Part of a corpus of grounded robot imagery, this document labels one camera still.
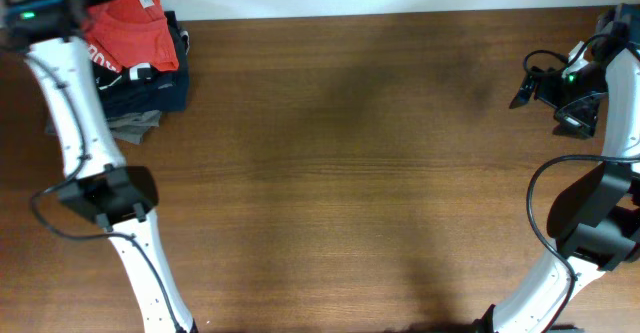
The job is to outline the red t-shirt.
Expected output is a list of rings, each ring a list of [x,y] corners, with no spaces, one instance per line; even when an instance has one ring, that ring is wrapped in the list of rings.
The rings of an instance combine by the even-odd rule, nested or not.
[[[89,9],[90,60],[113,72],[146,63],[161,72],[179,61],[161,0],[112,0]]]

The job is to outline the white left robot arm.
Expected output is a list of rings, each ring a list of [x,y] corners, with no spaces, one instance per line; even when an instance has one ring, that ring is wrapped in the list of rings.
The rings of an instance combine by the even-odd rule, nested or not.
[[[89,8],[109,1],[3,0],[7,48],[37,80],[63,159],[63,180],[35,193],[30,209],[59,237],[111,242],[145,331],[195,332],[162,247],[154,179],[148,168],[127,164],[95,85],[84,31]]]

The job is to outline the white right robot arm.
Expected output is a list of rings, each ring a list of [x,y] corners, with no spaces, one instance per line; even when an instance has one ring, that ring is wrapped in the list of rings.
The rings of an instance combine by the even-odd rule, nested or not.
[[[586,139],[594,136],[605,103],[602,152],[560,156],[535,171],[526,214],[545,251],[517,290],[490,306],[471,332],[556,332],[557,319],[584,287],[639,258],[638,7],[608,10],[590,38],[557,58],[563,64],[558,69],[523,66],[510,106],[542,101],[554,110],[556,134]],[[570,161],[595,166],[557,196],[541,229],[533,212],[536,183],[548,168]]]

